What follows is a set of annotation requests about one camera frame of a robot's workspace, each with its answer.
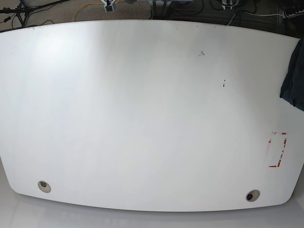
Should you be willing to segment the dark teal T-shirt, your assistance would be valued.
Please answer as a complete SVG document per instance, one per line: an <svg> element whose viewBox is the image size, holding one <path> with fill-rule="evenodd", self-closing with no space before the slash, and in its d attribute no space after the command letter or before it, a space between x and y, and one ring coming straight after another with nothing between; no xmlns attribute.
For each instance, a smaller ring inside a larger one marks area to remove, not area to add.
<svg viewBox="0 0 304 228"><path fill-rule="evenodd" d="M280 98L304 110L304 40L298 41L291 54L288 71L280 90Z"/></svg>

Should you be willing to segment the red tape rectangle marking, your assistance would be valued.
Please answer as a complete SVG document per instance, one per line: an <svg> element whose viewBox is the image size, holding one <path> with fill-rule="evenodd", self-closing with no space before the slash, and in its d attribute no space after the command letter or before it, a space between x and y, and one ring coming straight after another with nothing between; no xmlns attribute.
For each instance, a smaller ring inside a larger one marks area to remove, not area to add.
<svg viewBox="0 0 304 228"><path fill-rule="evenodd" d="M277 168L280 166L285 146L287 133L272 132L266 149L266 166Z"/></svg>

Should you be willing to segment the black tripod stand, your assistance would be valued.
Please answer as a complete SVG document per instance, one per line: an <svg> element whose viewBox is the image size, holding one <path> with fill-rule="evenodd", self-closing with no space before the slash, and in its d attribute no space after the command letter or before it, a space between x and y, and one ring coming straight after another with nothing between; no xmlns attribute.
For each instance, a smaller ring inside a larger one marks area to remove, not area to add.
<svg viewBox="0 0 304 228"><path fill-rule="evenodd" d="M47 3L39 6L27 6L23 0L20 0L19 5L15 9L3 8L0 10L1 14L14 14L21 24L20 28L25 28L26 23L31 14L38 12L39 10L44 10L47 7L53 7L55 5L68 2L69 0L57 0L51 3Z"/></svg>

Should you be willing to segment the white power strip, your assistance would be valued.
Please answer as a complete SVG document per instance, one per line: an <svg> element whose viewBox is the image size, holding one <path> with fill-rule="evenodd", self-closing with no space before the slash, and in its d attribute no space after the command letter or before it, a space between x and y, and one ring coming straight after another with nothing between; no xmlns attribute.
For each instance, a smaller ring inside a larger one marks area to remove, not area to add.
<svg viewBox="0 0 304 228"><path fill-rule="evenodd" d="M304 15L304 7L303 6L297 6L290 9L287 9L283 12L283 18L284 19L291 19L299 16Z"/></svg>

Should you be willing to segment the white aluminium profile bracket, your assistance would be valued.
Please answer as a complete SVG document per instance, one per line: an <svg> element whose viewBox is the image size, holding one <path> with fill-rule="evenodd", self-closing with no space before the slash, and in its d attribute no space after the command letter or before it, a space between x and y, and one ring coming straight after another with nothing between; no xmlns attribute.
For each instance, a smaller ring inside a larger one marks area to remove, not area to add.
<svg viewBox="0 0 304 228"><path fill-rule="evenodd" d="M104 4L105 12L112 12L116 8L116 0L101 0L101 2Z"/></svg>

